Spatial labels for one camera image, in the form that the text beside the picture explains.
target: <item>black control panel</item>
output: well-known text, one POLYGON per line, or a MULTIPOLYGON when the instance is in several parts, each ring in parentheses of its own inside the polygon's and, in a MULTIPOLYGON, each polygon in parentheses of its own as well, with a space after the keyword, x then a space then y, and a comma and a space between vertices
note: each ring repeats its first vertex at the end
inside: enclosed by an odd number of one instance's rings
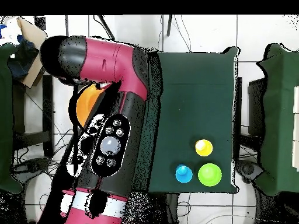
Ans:
POLYGON ((92 171, 109 177, 119 171, 130 135, 130 123, 122 114, 109 117, 96 143, 91 159, 92 171))

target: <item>green cloth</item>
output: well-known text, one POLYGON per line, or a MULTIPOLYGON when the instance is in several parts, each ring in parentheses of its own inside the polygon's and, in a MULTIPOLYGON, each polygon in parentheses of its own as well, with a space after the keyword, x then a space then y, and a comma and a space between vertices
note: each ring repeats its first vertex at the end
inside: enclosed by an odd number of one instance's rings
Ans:
POLYGON ((22 185, 11 177, 13 112, 12 74, 7 66, 8 58, 17 52, 13 44, 0 46, 0 189, 10 193, 20 193, 22 185))
POLYGON ((269 196, 281 191, 299 193, 299 172, 292 167, 294 87, 299 86, 299 53, 271 44, 259 65, 267 79, 263 97, 266 131, 260 156, 266 171, 255 183, 269 196))
MULTIPOLYGON (((148 160, 151 158, 152 170, 148 189, 151 193, 237 191, 231 183, 231 163, 236 79, 234 61, 237 60, 238 53, 236 47, 230 48, 224 54, 158 53, 163 79, 162 95, 157 103, 161 105, 158 135, 153 157, 138 154, 133 189, 138 188, 136 181, 141 182, 140 178, 136 180, 136 174, 146 171, 141 164, 149 164, 148 160), (196 153, 195 143, 199 139, 207 139, 213 144, 210 156, 201 157, 196 153), (214 187, 202 185, 197 178, 199 168, 206 163, 214 163, 222 171, 222 180, 214 187), (193 178, 189 183, 182 184, 176 180, 175 171, 179 164, 191 168, 193 178)), ((155 85, 151 77, 149 84, 151 87, 155 85)), ((146 115, 151 115, 151 111, 156 110, 157 105, 147 106, 146 115)), ((155 124, 152 120, 154 117, 155 114, 151 117, 145 116, 145 122, 149 119, 155 124)), ((146 146, 151 150, 149 139, 153 139, 147 128, 151 127, 145 123, 140 152, 145 151, 146 146)))

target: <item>cardboard box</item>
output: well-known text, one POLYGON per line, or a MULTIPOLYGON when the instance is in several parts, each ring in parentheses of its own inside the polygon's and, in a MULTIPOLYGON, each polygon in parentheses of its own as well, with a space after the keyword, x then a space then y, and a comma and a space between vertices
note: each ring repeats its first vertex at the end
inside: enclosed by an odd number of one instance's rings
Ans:
MULTIPOLYGON (((21 28, 24 38, 31 41, 35 48, 39 50, 41 44, 47 38, 47 34, 22 17, 18 17, 18 25, 21 28)), ((45 70, 40 61, 40 54, 38 54, 29 69, 28 75, 24 78, 22 83, 30 88, 33 84, 36 85, 40 81, 44 72, 45 70)))

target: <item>round button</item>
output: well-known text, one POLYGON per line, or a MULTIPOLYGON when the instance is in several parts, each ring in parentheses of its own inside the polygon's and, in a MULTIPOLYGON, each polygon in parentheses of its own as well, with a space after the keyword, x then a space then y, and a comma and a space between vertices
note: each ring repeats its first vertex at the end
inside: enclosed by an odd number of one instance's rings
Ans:
POLYGON ((121 121, 120 120, 114 120, 113 121, 113 125, 114 126, 120 126, 121 125, 121 121))
POLYGON ((117 129, 116 135, 118 135, 119 137, 122 137, 124 135, 124 131, 122 129, 117 129))
POLYGON ((107 166, 114 167, 115 166, 115 160, 114 159, 108 159, 107 160, 107 166))
POLYGON ((221 169, 215 164, 207 163, 199 169, 198 178, 204 186, 216 186, 222 178, 221 169))
POLYGON ((113 128, 112 127, 107 127, 106 128, 106 134, 111 134, 113 132, 113 128))
POLYGON ((120 142, 113 136, 107 136, 100 144, 100 150, 105 155, 116 155, 120 150, 120 142))
POLYGON ((77 161, 81 164, 83 162, 83 157, 81 155, 77 156, 77 161))
POLYGON ((96 158, 96 162, 97 162, 98 165, 101 165, 104 162, 104 160, 105 159, 101 156, 98 156, 98 158, 96 158))
POLYGON ((213 151, 212 143, 208 140, 199 140, 195 144, 195 151, 200 156, 208 156, 213 151))
POLYGON ((180 164, 176 168, 175 177, 178 180, 178 182, 181 183, 188 183, 192 179, 192 171, 187 166, 180 164))
POLYGON ((89 133, 90 134, 96 133, 96 128, 94 126, 91 126, 90 129, 89 129, 89 133))

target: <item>white stripe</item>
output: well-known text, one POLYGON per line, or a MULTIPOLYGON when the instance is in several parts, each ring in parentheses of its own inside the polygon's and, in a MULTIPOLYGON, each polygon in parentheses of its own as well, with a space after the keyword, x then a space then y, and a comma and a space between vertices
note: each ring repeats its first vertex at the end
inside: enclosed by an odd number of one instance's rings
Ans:
POLYGON ((68 213, 69 206, 72 204, 72 195, 64 194, 63 199, 61 200, 60 203, 60 210, 63 213, 68 213))
MULTIPOLYGON (((90 201, 91 194, 82 191, 77 191, 75 199, 72 203, 72 207, 80 209, 82 211, 87 211, 90 201)), ((101 215, 121 218, 123 216, 125 206, 126 202, 114 198, 108 198, 105 210, 101 215)))

